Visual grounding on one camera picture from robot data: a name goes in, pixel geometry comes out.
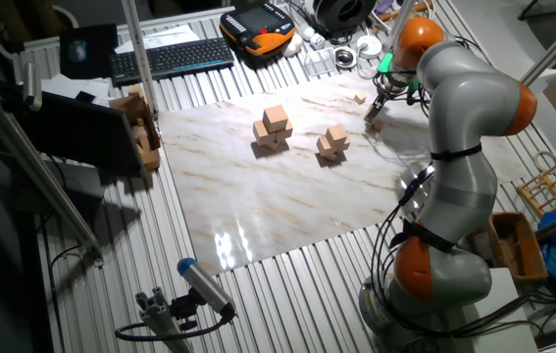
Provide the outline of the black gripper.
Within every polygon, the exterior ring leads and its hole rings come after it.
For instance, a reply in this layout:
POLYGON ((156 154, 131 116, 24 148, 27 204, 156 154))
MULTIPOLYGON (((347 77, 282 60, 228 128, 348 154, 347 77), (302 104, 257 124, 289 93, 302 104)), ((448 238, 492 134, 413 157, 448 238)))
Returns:
POLYGON ((378 74, 376 86, 379 95, 367 110, 364 121, 371 123, 384 107, 387 97, 396 97, 408 89, 407 76, 404 74, 378 74))

